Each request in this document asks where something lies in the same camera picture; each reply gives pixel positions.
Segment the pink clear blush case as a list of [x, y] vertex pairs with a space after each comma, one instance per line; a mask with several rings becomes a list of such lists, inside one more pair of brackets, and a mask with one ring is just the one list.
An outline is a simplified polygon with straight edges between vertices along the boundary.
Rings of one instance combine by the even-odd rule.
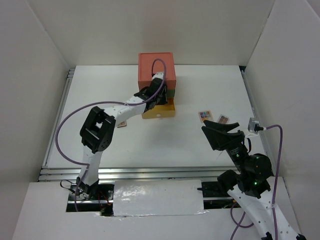
[[229, 118], [223, 114], [221, 114], [217, 120], [217, 123], [219, 124], [227, 124], [229, 122]]

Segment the green drawer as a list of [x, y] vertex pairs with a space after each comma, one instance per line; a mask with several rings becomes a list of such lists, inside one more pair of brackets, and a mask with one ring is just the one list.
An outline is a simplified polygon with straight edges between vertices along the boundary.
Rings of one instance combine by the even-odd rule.
[[166, 97], [169, 98], [169, 99], [172, 99], [172, 98], [175, 97], [175, 93], [176, 93], [175, 89], [168, 89], [166, 91]]

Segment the colourful square eyeshadow palette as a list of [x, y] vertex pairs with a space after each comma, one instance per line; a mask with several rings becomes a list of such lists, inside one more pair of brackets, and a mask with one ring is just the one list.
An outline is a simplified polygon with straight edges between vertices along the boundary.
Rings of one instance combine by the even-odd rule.
[[199, 111], [198, 116], [200, 119], [200, 122], [203, 123], [204, 121], [213, 121], [213, 115], [210, 110], [204, 110], [204, 111]]

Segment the yellow bottom drawer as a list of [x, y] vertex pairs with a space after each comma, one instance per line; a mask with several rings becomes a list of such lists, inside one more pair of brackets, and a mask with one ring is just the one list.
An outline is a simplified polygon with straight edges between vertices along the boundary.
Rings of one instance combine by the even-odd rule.
[[176, 115], [174, 98], [168, 98], [168, 103], [156, 105], [153, 109], [144, 112], [143, 119], [172, 118]]

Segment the brown eyeshadow palette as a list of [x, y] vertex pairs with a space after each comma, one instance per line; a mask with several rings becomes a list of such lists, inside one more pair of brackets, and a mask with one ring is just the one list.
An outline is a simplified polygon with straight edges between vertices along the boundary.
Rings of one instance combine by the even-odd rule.
[[122, 121], [121, 123], [119, 123], [117, 125], [117, 128], [123, 128], [123, 127], [126, 127], [126, 126], [127, 126], [127, 121], [125, 120], [125, 121]]

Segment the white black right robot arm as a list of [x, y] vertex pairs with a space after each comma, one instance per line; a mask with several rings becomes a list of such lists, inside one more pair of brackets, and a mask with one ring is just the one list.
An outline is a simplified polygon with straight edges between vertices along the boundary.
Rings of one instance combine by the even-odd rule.
[[243, 131], [233, 132], [239, 123], [222, 124], [204, 120], [202, 131], [214, 151], [225, 151], [237, 171], [227, 170], [217, 178], [218, 192], [232, 197], [252, 221], [262, 240], [304, 240], [276, 204], [277, 186], [270, 186], [271, 160], [261, 153], [251, 155]]

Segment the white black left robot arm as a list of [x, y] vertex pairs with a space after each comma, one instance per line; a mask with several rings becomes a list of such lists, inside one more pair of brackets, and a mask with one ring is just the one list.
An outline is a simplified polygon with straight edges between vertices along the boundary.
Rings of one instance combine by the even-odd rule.
[[111, 144], [117, 125], [137, 115], [141, 115], [157, 104], [167, 103], [167, 85], [165, 80], [155, 74], [151, 84], [135, 93], [124, 103], [112, 107], [93, 107], [80, 130], [83, 144], [83, 159], [85, 164], [76, 179], [80, 193], [91, 200], [98, 194], [99, 166], [102, 153]]

